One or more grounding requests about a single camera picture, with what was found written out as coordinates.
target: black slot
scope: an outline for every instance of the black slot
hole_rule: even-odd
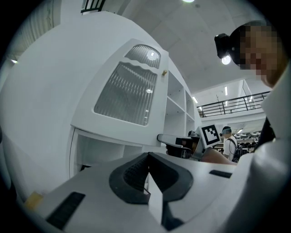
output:
[[[218,171],[218,170],[212,170],[209,172],[209,174],[215,175],[215,176],[219,176],[219,177],[225,177],[225,178],[230,178],[232,173],[229,172],[222,172],[222,171]]]
[[[58,208],[47,218],[47,222],[62,230],[85,197],[84,194],[72,192]]]

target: forearm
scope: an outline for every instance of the forearm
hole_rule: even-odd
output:
[[[229,165],[236,165],[235,162],[229,161],[225,158],[221,153],[218,151],[208,148],[203,155],[202,162],[211,162],[211,163],[220,163],[220,164],[229,164]]]

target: person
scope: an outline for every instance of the person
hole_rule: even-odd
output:
[[[221,134],[225,138],[223,143],[223,155],[229,161],[232,161],[237,149],[236,138],[232,135],[229,126],[223,127]]]
[[[268,23],[251,21],[238,27],[226,41],[223,46],[227,48],[224,47],[222,53],[229,54],[241,69],[254,70],[262,82],[273,89],[261,104],[267,117],[254,151],[275,137],[291,137],[291,110],[288,108],[291,65],[276,30]],[[201,161],[236,165],[212,148],[206,150]]]

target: ceiling light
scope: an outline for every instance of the ceiling light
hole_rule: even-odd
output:
[[[227,64],[230,63],[230,61],[231,61],[231,57],[230,57],[230,56],[226,56],[226,57],[222,58],[221,61],[222,61],[222,63],[223,63],[224,65],[227,65]]]
[[[195,103],[198,104],[198,101],[196,100],[196,98],[194,96],[192,98],[195,101]]]

